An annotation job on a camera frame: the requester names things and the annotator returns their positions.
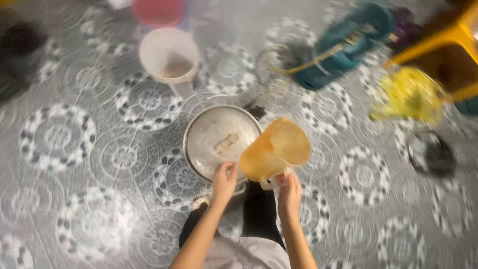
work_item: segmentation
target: white shirt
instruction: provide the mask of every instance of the white shirt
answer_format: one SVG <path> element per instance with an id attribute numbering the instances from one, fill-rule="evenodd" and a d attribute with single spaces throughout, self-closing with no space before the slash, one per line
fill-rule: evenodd
<path id="1" fill-rule="evenodd" d="M 205 269 L 290 269 L 289 256 L 276 242 L 241 237 L 239 243 L 214 237 L 207 252 Z"/>

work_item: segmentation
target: metal pot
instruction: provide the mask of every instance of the metal pot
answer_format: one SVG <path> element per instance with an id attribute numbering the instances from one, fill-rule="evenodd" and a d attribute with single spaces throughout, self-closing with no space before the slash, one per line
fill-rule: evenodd
<path id="1" fill-rule="evenodd" d="M 188 125 L 183 147 L 191 170 L 212 182 L 224 161 L 239 164 L 242 152 L 262 133 L 256 119 L 242 108 L 217 105 L 200 112 Z M 238 185 L 247 177 L 239 169 Z"/>

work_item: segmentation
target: person's left hand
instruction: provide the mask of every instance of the person's left hand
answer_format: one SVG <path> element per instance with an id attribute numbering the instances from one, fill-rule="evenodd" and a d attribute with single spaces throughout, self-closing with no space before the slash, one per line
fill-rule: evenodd
<path id="1" fill-rule="evenodd" d="M 227 171 L 229 170 L 231 173 L 228 178 Z M 238 165 L 233 162 L 224 162 L 216 169 L 212 182 L 211 206 L 219 206 L 223 209 L 226 207 L 234 194 L 237 175 Z"/>

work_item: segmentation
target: hand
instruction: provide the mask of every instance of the hand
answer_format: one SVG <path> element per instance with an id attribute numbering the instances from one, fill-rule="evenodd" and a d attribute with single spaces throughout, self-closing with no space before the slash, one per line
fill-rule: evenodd
<path id="1" fill-rule="evenodd" d="M 275 177 L 280 186 L 278 212 L 283 224 L 299 223 L 299 207 L 302 199 L 302 187 L 296 175 L 278 175 Z"/>
<path id="2" fill-rule="evenodd" d="M 227 171 L 229 170 L 231 173 L 228 178 Z M 233 162 L 224 162 L 216 169 L 212 182 L 211 206 L 219 206 L 223 209 L 226 207 L 234 194 L 237 176 L 238 165 Z"/>

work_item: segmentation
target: white plastic bucket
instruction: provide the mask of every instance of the white plastic bucket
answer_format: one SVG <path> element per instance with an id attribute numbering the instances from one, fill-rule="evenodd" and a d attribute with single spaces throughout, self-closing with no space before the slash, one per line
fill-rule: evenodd
<path id="1" fill-rule="evenodd" d="M 194 93 L 192 82 L 199 71 L 200 54 L 192 34 L 172 27 L 156 29 L 145 36 L 139 54 L 155 81 L 169 84 L 183 98 Z"/>

